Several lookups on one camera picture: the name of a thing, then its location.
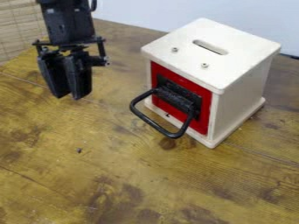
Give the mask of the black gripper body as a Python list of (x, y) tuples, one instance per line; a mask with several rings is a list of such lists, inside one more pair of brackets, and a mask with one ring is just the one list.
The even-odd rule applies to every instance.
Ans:
[(96, 35), (91, 13), (98, 9), (96, 1), (38, 1), (50, 41), (36, 40), (32, 44), (39, 52), (44, 46), (58, 46), (71, 51), (78, 46), (96, 44), (99, 56), (91, 59), (94, 66), (108, 64), (104, 39)]

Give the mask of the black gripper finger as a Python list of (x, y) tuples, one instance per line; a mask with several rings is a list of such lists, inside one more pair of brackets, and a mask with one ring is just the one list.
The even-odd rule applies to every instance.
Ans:
[(92, 90), (90, 53), (84, 51), (72, 52), (64, 58), (64, 68), (72, 97), (79, 100)]
[(64, 69), (64, 57), (60, 54), (39, 56), (38, 64), (51, 93), (56, 98), (62, 98), (71, 92)]

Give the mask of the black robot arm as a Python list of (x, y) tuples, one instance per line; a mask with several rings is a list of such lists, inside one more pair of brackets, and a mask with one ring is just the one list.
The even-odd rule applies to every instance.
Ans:
[(51, 93), (82, 99), (92, 91), (92, 67), (108, 65), (104, 39), (96, 35), (91, 13), (98, 0), (36, 0), (50, 41), (32, 43)]

